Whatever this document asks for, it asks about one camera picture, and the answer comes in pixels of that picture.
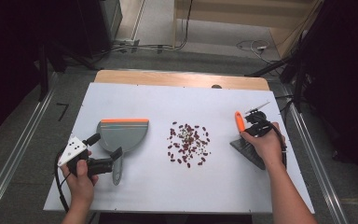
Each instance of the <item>hand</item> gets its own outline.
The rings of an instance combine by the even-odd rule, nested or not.
[[[272,125],[280,130],[277,122],[272,122]],[[281,143],[274,130],[271,129],[262,137],[253,137],[247,132],[241,132],[241,136],[255,147],[257,154],[263,159],[267,168],[271,164],[282,163]]]
[[[68,176],[70,174],[69,168],[65,165],[61,167],[62,174]],[[98,181],[98,176],[92,177],[92,182],[87,176],[88,167],[84,160],[80,160],[76,167],[77,176],[69,175],[66,178],[69,190],[71,190],[71,208],[70,210],[79,210],[79,212],[87,213],[90,209],[91,203],[94,199],[94,185]]]

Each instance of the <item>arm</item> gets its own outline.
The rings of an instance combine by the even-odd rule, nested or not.
[[[62,166],[62,173],[66,178],[69,190],[71,190],[71,206],[68,213],[62,221],[64,223],[86,223],[87,214],[90,210],[94,198],[94,187],[98,181],[98,176],[92,177],[92,182],[87,176],[88,167],[86,161],[80,160],[76,167],[77,177],[69,175],[69,169],[66,165]]]
[[[278,123],[273,125],[279,130]],[[254,138],[246,132],[242,132],[241,136],[254,145],[257,154],[266,164],[271,184],[274,223],[317,223],[286,172],[277,134],[271,130],[259,138]]]

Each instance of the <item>black curtain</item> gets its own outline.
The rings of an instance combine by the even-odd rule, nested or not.
[[[358,1],[329,0],[304,50],[312,83],[304,94],[325,120],[338,153],[358,164]]]

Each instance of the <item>metal rail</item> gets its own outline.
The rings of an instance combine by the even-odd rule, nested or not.
[[[0,201],[7,189],[11,178],[13,177],[17,167],[20,164],[21,158],[24,155],[25,150],[27,149],[28,144],[30,143],[34,135],[39,121],[42,119],[46,108],[48,107],[48,103],[50,102],[53,92],[56,89],[58,79],[58,74],[53,73],[49,82],[51,89],[48,91],[48,94],[46,95],[45,99],[37,104],[33,115],[29,119],[25,129],[22,131],[22,134],[17,141],[16,146],[14,146],[10,156],[7,159],[7,162],[5,163],[4,168],[0,173]]]
[[[283,91],[287,95],[291,95],[291,90],[283,85]],[[336,224],[347,224],[349,221],[346,218],[345,212],[342,209],[339,198],[334,190],[333,184],[330,181],[328,173],[326,172],[324,165],[319,157],[318,151],[313,144],[310,132],[305,124],[302,114],[296,112],[296,108],[291,105],[290,110],[295,120],[296,126],[300,133],[304,147],[307,151],[308,157],[310,158],[310,164],[312,165],[313,171],[315,172],[316,178],[318,179],[319,186],[321,187],[324,199],[326,200],[327,206],[330,210],[330,214]]]

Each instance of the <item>person's left hand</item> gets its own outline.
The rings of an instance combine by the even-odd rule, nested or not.
[[[69,168],[65,165],[61,167],[63,176],[70,174]],[[86,161],[80,160],[76,167],[77,176],[70,174],[66,178],[69,190],[71,190],[72,200],[70,210],[80,210],[88,212],[94,199],[94,185],[98,181],[98,176],[94,175],[92,181],[87,176],[88,166]]]

